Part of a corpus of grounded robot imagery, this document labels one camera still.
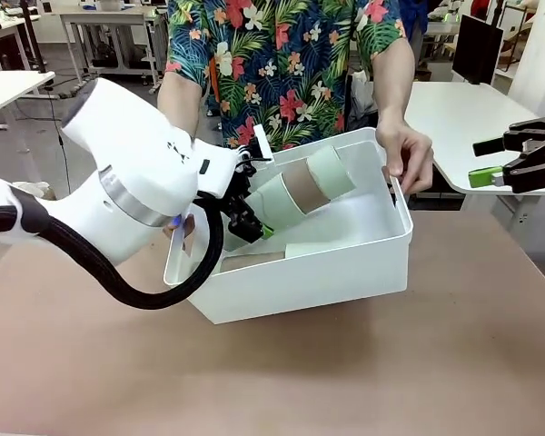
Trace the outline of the person's left hand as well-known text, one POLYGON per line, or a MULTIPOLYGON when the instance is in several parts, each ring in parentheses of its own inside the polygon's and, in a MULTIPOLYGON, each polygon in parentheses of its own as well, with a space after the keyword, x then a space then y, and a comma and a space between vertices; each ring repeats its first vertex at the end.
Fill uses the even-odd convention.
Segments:
POLYGON ((386 153, 385 174, 396 178, 405 194, 431 187, 433 150, 428 136, 415 131, 403 120, 380 119, 376 138, 386 153))

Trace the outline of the person's right hand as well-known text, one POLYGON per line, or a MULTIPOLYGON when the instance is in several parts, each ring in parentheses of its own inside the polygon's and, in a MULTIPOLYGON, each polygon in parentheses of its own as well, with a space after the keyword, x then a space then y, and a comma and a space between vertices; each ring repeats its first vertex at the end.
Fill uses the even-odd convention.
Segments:
POLYGON ((195 235, 195 218, 192 213, 174 217, 163 228, 163 234, 170 240, 168 259, 176 260, 193 258, 193 241, 195 235))

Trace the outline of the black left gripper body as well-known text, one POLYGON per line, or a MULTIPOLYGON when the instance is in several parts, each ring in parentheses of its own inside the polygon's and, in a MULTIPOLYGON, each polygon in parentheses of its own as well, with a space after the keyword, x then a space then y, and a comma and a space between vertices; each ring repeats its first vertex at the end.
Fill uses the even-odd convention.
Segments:
POLYGON ((255 174, 256 169, 249 157, 244 157, 234 169, 233 177, 224 196, 227 203, 224 213, 233 223, 258 222, 253 209, 246 202, 246 198, 250 195, 250 178, 255 174))

